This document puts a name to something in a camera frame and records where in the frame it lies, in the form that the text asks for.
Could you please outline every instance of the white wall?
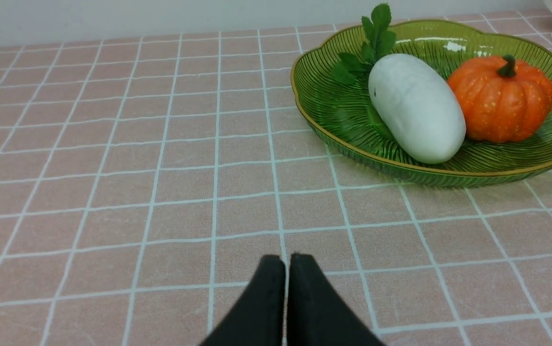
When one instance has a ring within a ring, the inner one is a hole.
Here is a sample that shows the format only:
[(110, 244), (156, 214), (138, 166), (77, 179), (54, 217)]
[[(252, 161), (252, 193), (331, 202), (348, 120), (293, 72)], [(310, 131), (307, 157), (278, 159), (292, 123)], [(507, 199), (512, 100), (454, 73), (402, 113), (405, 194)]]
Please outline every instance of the white wall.
[[(357, 22), (384, 0), (0, 0), (0, 46)], [(388, 0), (394, 18), (531, 9), (542, 0)]]

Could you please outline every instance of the white gourd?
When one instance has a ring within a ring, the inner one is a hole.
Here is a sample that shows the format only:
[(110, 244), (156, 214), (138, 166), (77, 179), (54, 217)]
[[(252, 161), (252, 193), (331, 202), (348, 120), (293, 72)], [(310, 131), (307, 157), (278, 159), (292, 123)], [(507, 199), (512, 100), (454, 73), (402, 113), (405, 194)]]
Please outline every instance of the white gourd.
[(462, 146), (466, 123), (457, 98), (421, 59), (393, 53), (370, 72), (372, 105), (397, 143), (415, 160), (439, 164)]

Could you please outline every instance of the pumpkin stem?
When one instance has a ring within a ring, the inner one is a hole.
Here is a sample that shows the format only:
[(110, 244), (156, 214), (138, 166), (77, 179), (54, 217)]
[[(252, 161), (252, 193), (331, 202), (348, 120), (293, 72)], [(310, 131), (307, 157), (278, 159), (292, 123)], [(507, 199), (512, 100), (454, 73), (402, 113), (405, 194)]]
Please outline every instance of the pumpkin stem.
[(515, 57), (511, 54), (506, 54), (502, 57), (506, 61), (506, 65), (498, 69), (498, 74), (500, 77), (515, 77), (517, 73), (515, 72)]

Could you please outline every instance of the fruit bowl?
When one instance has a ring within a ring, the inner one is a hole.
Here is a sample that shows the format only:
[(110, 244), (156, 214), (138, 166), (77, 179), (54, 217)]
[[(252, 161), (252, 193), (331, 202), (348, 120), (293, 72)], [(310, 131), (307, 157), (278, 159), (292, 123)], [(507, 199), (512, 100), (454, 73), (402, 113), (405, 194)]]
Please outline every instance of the fruit bowl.
[[(444, 79), (473, 57), (511, 54), (541, 68), (552, 81), (552, 53), (519, 37), (483, 33), (447, 20), (413, 20), (391, 26), (393, 53), (425, 61)], [(431, 186), (472, 187), (513, 182), (552, 169), (552, 111), (524, 142), (491, 144), (466, 140), (441, 164), (423, 164), (395, 142), (368, 95), (367, 77), (342, 85), (331, 77), (338, 53), (361, 56), (361, 25), (343, 29), (300, 56), (291, 69), (295, 102), (313, 131), (329, 147), (401, 181)]]

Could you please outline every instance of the black object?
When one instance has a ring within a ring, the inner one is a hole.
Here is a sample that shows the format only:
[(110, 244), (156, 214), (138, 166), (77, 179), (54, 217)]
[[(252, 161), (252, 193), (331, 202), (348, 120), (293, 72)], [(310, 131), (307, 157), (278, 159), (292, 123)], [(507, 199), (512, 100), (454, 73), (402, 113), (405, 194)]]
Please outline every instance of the black object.
[[(282, 260), (263, 256), (242, 295), (200, 346), (280, 346), (284, 283)], [(291, 256), (286, 330), (288, 346), (386, 346), (307, 254)]]

